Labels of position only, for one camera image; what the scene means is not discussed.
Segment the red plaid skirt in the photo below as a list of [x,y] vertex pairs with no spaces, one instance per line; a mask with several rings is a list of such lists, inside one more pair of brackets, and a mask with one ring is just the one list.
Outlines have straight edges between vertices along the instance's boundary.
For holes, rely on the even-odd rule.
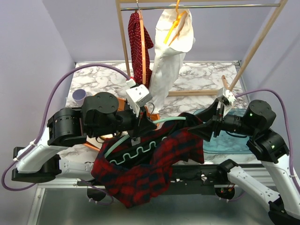
[[110,163],[104,154],[118,139],[105,141],[94,161],[92,177],[126,208],[148,203],[164,193],[170,185],[173,164],[190,159],[204,163],[203,140],[188,131],[203,122],[190,113],[180,116],[186,120],[167,121],[141,137],[140,145],[149,150],[143,162],[135,158],[128,166]]

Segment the white skirt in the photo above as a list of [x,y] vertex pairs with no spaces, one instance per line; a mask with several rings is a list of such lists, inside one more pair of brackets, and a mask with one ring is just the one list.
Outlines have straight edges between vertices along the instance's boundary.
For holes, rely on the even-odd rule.
[[181,20],[179,26],[172,32],[169,41],[172,40],[178,28],[181,26],[183,28],[179,38],[170,46],[164,44],[164,39],[176,19],[175,9],[165,9],[156,24],[155,58],[149,85],[155,114],[158,114],[164,107],[169,90],[179,77],[186,53],[192,49],[195,42],[191,12],[189,9],[179,8],[180,13],[183,11],[187,12],[187,17]]

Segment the yellow plastic hanger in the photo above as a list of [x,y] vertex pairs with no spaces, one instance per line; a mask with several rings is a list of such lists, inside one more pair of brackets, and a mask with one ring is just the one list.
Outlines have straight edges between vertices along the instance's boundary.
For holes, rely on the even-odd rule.
[[188,15],[186,11],[183,11],[181,13],[179,12],[179,4],[180,4],[180,0],[177,0],[176,7],[175,7],[176,19],[173,21],[172,26],[164,39],[164,44],[165,45],[168,44],[168,46],[170,46],[174,42],[174,40],[179,38],[180,32],[181,32],[183,26],[181,26],[180,28],[177,29],[176,34],[173,36],[172,40],[169,41],[170,36],[172,35],[172,32],[179,26],[181,20],[186,19],[187,15]]

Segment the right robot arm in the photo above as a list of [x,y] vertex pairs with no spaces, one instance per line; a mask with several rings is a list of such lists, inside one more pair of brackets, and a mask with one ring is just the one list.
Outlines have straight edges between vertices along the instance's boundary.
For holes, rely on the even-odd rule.
[[228,131],[249,137],[246,145],[270,174],[277,191],[270,190],[247,174],[241,166],[228,159],[217,166],[213,176],[218,183],[232,183],[256,199],[268,212],[276,225],[300,223],[300,180],[293,167],[292,149],[282,136],[270,127],[276,114],[262,100],[250,102],[244,115],[226,115],[224,107],[218,108],[218,100],[196,115],[203,124],[189,132],[210,141],[220,131]]

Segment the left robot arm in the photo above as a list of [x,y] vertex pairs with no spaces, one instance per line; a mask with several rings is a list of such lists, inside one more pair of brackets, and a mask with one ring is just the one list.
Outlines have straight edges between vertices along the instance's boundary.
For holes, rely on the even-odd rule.
[[87,138],[122,131],[127,131],[131,138],[137,138],[156,129],[144,106],[139,113],[135,113],[128,104],[123,111],[118,111],[118,107],[118,99],[113,94],[100,92],[86,97],[82,107],[63,108],[56,112],[29,152],[26,148],[14,149],[18,161],[12,171],[12,180],[37,184],[62,177],[101,184],[104,174],[92,169],[92,163],[72,162],[61,158],[58,153],[86,143]]

